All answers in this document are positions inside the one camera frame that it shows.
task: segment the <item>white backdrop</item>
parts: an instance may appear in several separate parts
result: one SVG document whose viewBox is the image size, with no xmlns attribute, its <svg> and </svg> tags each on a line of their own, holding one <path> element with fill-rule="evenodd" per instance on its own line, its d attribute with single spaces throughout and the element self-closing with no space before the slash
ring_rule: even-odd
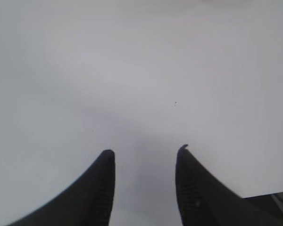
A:
<svg viewBox="0 0 283 226">
<path fill-rule="evenodd" d="M 112 226 L 181 225 L 179 147 L 283 191 L 283 0 L 0 0 L 0 226 L 116 152 Z"/>
</svg>

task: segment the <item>white surface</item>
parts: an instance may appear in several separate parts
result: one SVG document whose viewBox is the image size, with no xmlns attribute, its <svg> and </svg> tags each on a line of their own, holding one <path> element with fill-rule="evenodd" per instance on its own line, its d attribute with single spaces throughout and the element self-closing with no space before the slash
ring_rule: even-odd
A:
<svg viewBox="0 0 283 226">
<path fill-rule="evenodd" d="M 111 225 L 181 225 L 186 143 L 242 197 L 283 191 L 283 0 L 0 0 L 0 225 L 108 148 Z"/>
</svg>

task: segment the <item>white table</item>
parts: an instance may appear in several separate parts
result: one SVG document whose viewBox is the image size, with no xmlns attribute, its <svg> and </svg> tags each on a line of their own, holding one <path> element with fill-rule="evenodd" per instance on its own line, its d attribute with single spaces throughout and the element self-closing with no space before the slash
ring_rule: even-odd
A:
<svg viewBox="0 0 283 226">
<path fill-rule="evenodd" d="M 283 191 L 283 0 L 0 0 L 0 226 L 116 152 L 111 225 L 181 225 L 179 147 Z"/>
</svg>

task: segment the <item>black object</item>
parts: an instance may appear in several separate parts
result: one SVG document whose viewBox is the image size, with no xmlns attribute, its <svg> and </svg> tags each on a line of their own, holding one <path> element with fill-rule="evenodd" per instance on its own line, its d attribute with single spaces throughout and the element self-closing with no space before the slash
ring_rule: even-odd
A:
<svg viewBox="0 0 283 226">
<path fill-rule="evenodd" d="M 252 205 L 272 215 L 283 224 L 283 213 L 270 194 L 245 198 Z"/>
<path fill-rule="evenodd" d="M 108 226 L 115 189 L 115 154 L 103 151 L 65 191 L 10 226 Z"/>
<path fill-rule="evenodd" d="M 176 194 L 183 226 L 279 226 L 213 177 L 182 146 L 177 154 Z"/>
</svg>

